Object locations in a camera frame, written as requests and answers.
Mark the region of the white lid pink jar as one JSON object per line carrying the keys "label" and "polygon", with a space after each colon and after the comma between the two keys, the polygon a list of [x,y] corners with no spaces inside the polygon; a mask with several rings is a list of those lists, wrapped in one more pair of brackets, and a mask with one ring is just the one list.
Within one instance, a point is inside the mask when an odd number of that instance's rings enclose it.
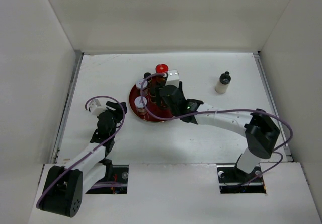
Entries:
{"label": "white lid pink jar", "polygon": [[138,96],[134,100],[135,110],[137,115],[144,116],[147,114],[147,110],[144,105],[147,105],[147,98]]}

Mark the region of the white lid dark jar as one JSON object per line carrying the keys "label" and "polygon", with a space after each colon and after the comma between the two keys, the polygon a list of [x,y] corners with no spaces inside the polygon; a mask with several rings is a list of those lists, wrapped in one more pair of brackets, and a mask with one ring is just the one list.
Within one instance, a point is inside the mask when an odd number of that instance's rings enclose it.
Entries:
{"label": "white lid dark jar", "polygon": [[144,78],[138,79],[135,83],[135,86],[136,86],[139,93],[142,90],[143,95],[147,95],[148,81],[144,80]]}

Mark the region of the red lid sauce jar back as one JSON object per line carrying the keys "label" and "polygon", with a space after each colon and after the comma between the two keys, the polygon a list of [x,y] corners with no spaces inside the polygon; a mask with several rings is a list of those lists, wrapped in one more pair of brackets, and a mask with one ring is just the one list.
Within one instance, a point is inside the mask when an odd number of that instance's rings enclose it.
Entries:
{"label": "red lid sauce jar back", "polygon": [[167,73],[169,70],[168,66],[166,64],[158,64],[156,67],[155,67],[155,71],[156,73]]}

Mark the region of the red lid sauce jar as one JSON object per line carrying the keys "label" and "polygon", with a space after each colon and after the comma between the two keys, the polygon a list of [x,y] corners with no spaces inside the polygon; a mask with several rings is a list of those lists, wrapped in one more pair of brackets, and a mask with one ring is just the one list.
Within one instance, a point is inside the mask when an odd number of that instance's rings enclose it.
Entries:
{"label": "red lid sauce jar", "polygon": [[158,103],[158,107],[162,110],[166,110],[168,108],[162,100]]}
{"label": "red lid sauce jar", "polygon": [[168,66],[166,64],[158,64],[156,67],[155,67],[155,71],[156,73],[167,73],[169,70]]}

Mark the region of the small black cap spice bottle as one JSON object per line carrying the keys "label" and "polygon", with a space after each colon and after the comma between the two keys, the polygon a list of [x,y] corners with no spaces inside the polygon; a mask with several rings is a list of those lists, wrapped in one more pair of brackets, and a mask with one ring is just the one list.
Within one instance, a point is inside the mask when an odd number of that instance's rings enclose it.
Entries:
{"label": "small black cap spice bottle", "polygon": [[146,72],[145,74],[144,74],[144,78],[146,79],[147,77],[149,77],[151,75],[151,73],[149,73],[149,72]]}

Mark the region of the black cap dark bottle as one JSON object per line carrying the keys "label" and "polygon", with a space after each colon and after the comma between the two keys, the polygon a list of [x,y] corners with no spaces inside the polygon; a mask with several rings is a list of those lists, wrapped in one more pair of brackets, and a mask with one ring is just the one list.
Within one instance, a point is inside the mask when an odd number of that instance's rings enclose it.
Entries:
{"label": "black cap dark bottle", "polygon": [[228,71],[222,73],[219,77],[219,80],[217,81],[217,83],[215,85],[215,90],[219,94],[224,94],[228,89],[230,81],[231,81],[230,73]]}

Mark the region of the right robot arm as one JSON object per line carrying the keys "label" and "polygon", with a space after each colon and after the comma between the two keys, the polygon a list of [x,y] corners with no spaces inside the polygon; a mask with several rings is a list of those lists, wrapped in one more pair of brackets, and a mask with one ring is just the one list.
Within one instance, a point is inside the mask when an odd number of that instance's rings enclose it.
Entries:
{"label": "right robot arm", "polygon": [[225,112],[203,101],[186,99],[179,86],[165,85],[156,87],[156,102],[166,106],[174,117],[186,123],[209,125],[228,130],[246,138],[247,148],[238,158],[233,175],[238,181],[246,181],[255,166],[269,159],[280,135],[280,130],[266,112]]}

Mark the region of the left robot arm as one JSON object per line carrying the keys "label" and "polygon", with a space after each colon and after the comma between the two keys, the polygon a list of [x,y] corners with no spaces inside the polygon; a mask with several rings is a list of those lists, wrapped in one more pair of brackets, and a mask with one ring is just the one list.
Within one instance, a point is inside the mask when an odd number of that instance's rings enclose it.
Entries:
{"label": "left robot arm", "polygon": [[54,165],[49,169],[42,195],[36,203],[39,210],[74,217],[83,195],[98,181],[108,183],[113,177],[112,162],[106,157],[124,123],[126,103],[109,98],[102,106],[98,99],[92,98],[86,102],[85,108],[97,117],[97,128],[80,154],[65,165]]}

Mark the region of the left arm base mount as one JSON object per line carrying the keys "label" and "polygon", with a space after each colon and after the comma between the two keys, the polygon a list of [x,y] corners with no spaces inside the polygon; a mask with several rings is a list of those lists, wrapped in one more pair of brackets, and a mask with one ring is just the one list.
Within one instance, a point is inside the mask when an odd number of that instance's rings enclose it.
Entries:
{"label": "left arm base mount", "polygon": [[129,166],[114,165],[110,159],[104,159],[101,163],[106,167],[105,176],[87,194],[127,194]]}

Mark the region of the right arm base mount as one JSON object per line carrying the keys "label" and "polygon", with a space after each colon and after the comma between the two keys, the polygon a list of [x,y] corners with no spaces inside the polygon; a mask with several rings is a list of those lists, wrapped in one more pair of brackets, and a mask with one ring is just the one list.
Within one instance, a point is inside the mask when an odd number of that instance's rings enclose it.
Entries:
{"label": "right arm base mount", "polygon": [[239,170],[235,164],[217,165],[219,191],[221,194],[266,194],[266,187],[257,164],[250,174]]}

